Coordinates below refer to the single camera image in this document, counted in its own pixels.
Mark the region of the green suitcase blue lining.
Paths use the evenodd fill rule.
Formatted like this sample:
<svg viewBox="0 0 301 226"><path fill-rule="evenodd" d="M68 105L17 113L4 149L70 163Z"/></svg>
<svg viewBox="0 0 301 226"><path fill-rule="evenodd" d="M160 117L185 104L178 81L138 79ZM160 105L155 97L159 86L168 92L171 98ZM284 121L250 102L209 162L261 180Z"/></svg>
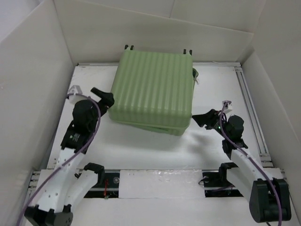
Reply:
<svg viewBox="0 0 301 226"><path fill-rule="evenodd" d="M192 50L163 53L126 45L112 83L109 117L157 133L182 136L190 125L195 82Z"/></svg>

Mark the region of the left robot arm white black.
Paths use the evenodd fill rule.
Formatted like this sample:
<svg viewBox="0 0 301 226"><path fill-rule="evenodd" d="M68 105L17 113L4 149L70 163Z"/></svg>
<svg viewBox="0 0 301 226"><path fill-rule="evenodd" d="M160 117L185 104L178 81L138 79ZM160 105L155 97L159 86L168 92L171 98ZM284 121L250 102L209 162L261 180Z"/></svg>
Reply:
<svg viewBox="0 0 301 226"><path fill-rule="evenodd" d="M72 120L60 144L60 153L53 172L36 188L34 196L40 194L31 206L26 203L22 216L33 226L69 226L73 212L93 186L101 186L105 180L104 166L88 163L80 174L78 165L85 158L94 140L101 117L114 105L114 96L95 87L91 92L100 100L83 95L79 91L69 92L66 98L74 105Z"/></svg>

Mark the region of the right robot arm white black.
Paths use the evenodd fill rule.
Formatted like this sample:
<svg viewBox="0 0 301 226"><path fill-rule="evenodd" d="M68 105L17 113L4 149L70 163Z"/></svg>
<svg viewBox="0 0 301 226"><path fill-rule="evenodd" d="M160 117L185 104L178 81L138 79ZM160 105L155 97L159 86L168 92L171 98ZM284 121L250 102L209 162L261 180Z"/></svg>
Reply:
<svg viewBox="0 0 301 226"><path fill-rule="evenodd" d="M198 126L215 130L223 137L222 149L230 159L219 167L220 184L232 184L248 201L253 220L257 223L277 222L292 218L288 183L268 173L258 161L246 152L242 139L244 120L232 115L225 117L215 109L192 116Z"/></svg>

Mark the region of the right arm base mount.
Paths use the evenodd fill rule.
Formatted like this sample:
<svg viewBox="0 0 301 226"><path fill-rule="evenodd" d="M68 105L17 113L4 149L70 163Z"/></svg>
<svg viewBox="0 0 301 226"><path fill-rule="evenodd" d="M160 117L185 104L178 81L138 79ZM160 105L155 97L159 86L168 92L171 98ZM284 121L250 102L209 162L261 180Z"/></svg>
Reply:
<svg viewBox="0 0 301 226"><path fill-rule="evenodd" d="M217 170L203 170L198 183L204 188L206 198L242 197L242 194L227 180L221 179Z"/></svg>

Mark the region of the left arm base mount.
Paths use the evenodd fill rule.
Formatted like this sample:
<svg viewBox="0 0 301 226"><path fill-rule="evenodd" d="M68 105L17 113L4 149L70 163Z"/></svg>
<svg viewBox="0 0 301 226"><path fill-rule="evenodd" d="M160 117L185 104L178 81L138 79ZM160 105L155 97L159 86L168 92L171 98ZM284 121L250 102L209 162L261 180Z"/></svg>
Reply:
<svg viewBox="0 0 301 226"><path fill-rule="evenodd" d="M84 198L118 198L119 197L119 170L106 170L104 181L93 186Z"/></svg>

